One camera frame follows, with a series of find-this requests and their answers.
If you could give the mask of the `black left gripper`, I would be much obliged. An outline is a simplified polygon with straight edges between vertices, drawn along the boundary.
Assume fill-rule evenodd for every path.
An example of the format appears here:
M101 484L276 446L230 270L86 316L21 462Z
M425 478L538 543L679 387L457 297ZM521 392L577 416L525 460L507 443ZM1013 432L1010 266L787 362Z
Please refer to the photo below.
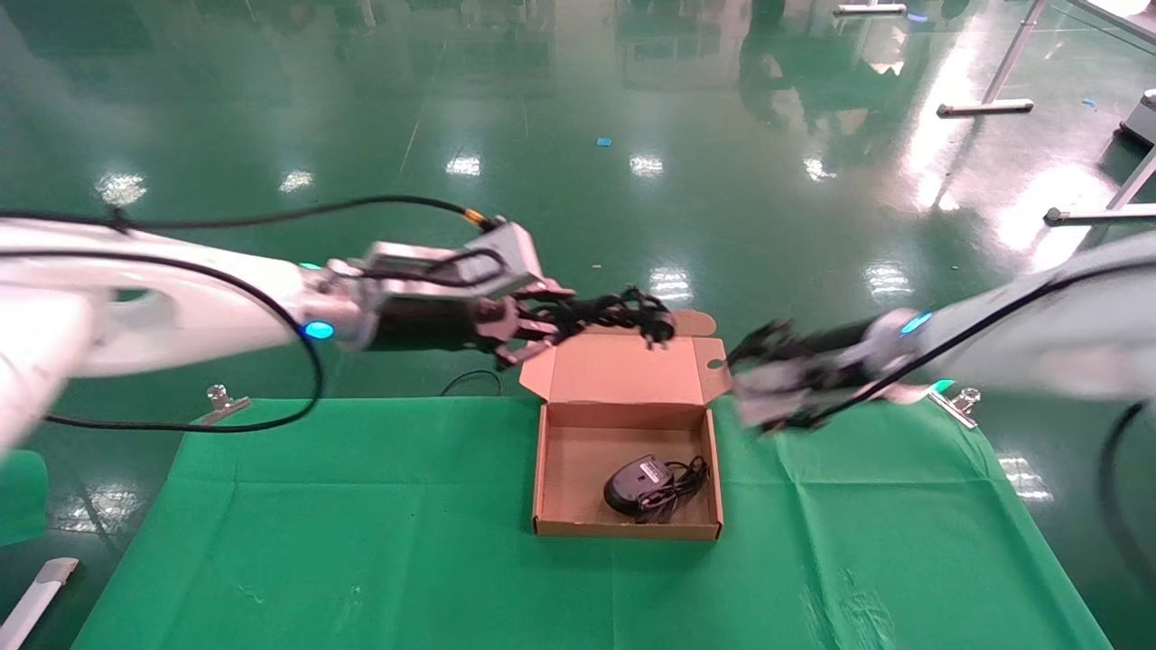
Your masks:
M496 369L524 365L560 341L557 330L523 330L518 313L547 313L573 289L531 283L505 300L390 297L378 309L366 350L494 350Z

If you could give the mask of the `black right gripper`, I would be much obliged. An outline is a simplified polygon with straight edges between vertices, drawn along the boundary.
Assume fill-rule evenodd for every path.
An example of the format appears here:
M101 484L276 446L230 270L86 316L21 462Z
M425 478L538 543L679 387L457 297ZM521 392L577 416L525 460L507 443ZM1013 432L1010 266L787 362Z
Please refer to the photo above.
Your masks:
M764 365L772 382L868 382L868 350L862 344L874 322L851 322L839 328L805 333L793 320L773 320L755 328L729 350L731 374Z

